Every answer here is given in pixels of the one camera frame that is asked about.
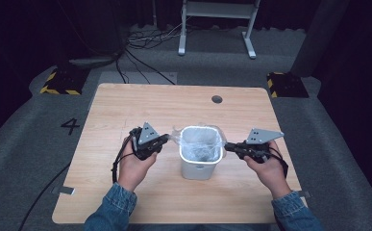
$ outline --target metal stand leg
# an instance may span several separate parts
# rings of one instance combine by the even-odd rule
[[[257,54],[255,53],[254,46],[251,41],[252,28],[254,27],[255,18],[257,17],[258,8],[260,7],[260,0],[256,0],[254,3],[254,9],[252,10],[251,19],[249,19],[248,32],[242,32],[243,40],[245,41],[248,55],[251,59],[255,59]]]
[[[186,53],[186,0],[183,0],[182,33],[180,34],[179,55]]]

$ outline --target white metal stand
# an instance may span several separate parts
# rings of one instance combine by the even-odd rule
[[[183,56],[186,53],[187,16],[229,17],[249,19],[248,31],[242,32],[242,37],[245,41],[249,57],[255,59],[257,54],[255,53],[250,37],[259,7],[260,0],[255,0],[254,4],[208,3],[183,0],[182,32],[180,34],[179,55]]]

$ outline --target denim jacket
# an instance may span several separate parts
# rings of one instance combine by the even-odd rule
[[[101,206],[85,222],[85,230],[127,230],[129,216],[137,197],[114,183],[104,196]],[[272,200],[275,215],[285,230],[323,230],[318,219],[304,205],[298,192]]]

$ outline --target white plastic bin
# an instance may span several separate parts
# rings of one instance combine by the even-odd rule
[[[220,132],[208,126],[189,126],[180,135],[182,175],[190,180],[208,180],[223,157]]]

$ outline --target clear plastic liner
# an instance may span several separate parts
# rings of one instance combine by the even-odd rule
[[[226,153],[224,133],[214,125],[188,126],[173,130],[171,140],[181,148],[181,155],[190,162],[219,162]]]

